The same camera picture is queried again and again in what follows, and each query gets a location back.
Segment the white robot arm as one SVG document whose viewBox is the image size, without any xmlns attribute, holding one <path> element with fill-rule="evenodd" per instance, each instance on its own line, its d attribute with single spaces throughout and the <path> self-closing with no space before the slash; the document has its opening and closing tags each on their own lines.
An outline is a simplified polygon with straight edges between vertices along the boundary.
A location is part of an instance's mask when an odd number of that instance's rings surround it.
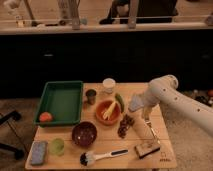
<svg viewBox="0 0 213 171">
<path fill-rule="evenodd" d="M 154 107 L 163 102 L 191 119 L 213 137 L 213 108 L 179 93 L 178 84 L 178 79 L 174 75 L 152 79 L 141 94 L 143 106 Z"/>
</svg>

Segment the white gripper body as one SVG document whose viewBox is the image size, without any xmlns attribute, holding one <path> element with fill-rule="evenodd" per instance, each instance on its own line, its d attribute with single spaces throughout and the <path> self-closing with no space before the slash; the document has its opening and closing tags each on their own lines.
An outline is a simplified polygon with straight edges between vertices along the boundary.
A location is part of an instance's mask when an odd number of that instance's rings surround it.
<svg viewBox="0 0 213 171">
<path fill-rule="evenodd" d="M 157 105 L 157 100 L 150 97 L 142 97 L 142 118 L 144 120 L 149 119 L 149 115 L 152 112 L 152 108 Z"/>
</svg>

